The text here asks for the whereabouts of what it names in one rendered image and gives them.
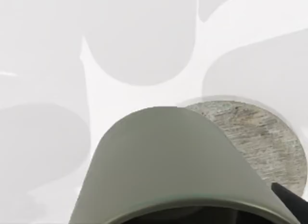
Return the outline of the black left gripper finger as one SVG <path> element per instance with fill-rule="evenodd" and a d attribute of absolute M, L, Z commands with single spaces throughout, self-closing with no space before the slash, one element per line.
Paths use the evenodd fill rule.
<path fill-rule="evenodd" d="M 308 201 L 279 183 L 272 183 L 271 189 L 301 224 L 308 224 Z"/>

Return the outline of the grey-green cup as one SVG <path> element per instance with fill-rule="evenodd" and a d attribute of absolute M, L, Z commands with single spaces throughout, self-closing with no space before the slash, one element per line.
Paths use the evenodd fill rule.
<path fill-rule="evenodd" d="M 213 122 L 180 107 L 101 138 L 69 224 L 300 224 Z"/>

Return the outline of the round grey stone coaster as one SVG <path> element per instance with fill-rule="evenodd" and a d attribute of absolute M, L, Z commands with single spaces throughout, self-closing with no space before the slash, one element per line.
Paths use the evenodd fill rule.
<path fill-rule="evenodd" d="M 278 111 L 230 95 L 193 98 L 179 105 L 218 125 L 267 184 L 278 182 L 308 199 L 305 142 Z"/>

